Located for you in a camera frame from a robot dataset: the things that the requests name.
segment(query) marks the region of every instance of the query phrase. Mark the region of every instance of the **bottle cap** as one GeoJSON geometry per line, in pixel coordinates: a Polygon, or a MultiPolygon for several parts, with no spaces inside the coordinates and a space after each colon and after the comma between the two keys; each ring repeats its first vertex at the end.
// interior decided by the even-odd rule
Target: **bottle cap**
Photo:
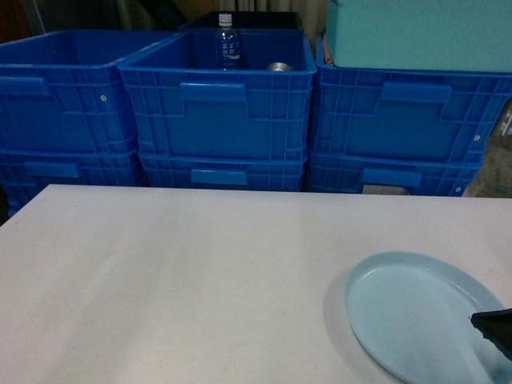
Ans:
{"type": "Polygon", "coordinates": [[[220,26],[232,26],[232,20],[231,14],[218,14],[218,24],[220,26]]]}

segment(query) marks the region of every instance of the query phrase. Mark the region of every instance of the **plastic water bottle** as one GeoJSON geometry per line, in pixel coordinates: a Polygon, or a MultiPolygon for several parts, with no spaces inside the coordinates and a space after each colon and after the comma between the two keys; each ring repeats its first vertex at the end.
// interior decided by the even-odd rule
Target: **plastic water bottle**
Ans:
{"type": "Polygon", "coordinates": [[[215,64],[222,70],[240,69],[240,41],[232,25],[231,14],[219,14],[219,28],[215,32],[215,64]]]}

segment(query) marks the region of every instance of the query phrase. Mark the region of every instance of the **white table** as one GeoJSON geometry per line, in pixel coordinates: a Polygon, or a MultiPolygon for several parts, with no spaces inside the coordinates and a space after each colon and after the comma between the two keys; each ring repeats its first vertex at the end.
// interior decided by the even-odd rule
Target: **white table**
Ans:
{"type": "Polygon", "coordinates": [[[50,186],[0,228],[1,383],[396,383],[344,281],[381,252],[512,306],[512,200],[50,186]]]}

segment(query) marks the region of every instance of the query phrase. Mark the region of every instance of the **plastic plate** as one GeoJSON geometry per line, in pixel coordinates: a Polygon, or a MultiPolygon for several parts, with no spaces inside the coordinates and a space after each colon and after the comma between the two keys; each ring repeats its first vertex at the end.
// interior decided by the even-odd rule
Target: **plastic plate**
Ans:
{"type": "Polygon", "coordinates": [[[470,322],[474,312],[503,306],[461,270],[420,254],[378,254],[352,270],[345,295],[356,338],[401,380],[512,380],[511,362],[470,322]]]}

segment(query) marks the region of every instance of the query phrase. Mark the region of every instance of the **crate handle slot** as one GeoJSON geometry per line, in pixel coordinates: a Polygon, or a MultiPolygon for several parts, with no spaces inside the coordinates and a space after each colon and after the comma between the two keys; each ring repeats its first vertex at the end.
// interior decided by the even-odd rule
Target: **crate handle slot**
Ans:
{"type": "Polygon", "coordinates": [[[44,78],[0,77],[0,94],[10,96],[49,96],[50,89],[44,78]]]}
{"type": "Polygon", "coordinates": [[[30,176],[52,178],[80,178],[80,169],[72,162],[34,162],[24,163],[25,172],[30,176]]]}
{"type": "Polygon", "coordinates": [[[402,170],[379,170],[365,168],[362,172],[361,182],[381,186],[419,186],[422,174],[402,170]]]}
{"type": "Polygon", "coordinates": [[[381,99],[395,102],[430,102],[446,104],[450,99],[451,86],[385,82],[381,99]]]}
{"type": "Polygon", "coordinates": [[[192,182],[203,184],[223,184],[228,186],[246,186],[247,172],[245,170],[208,170],[193,168],[192,182]]]}
{"type": "Polygon", "coordinates": [[[181,82],[182,100],[244,102],[246,86],[239,82],[181,82]]]}

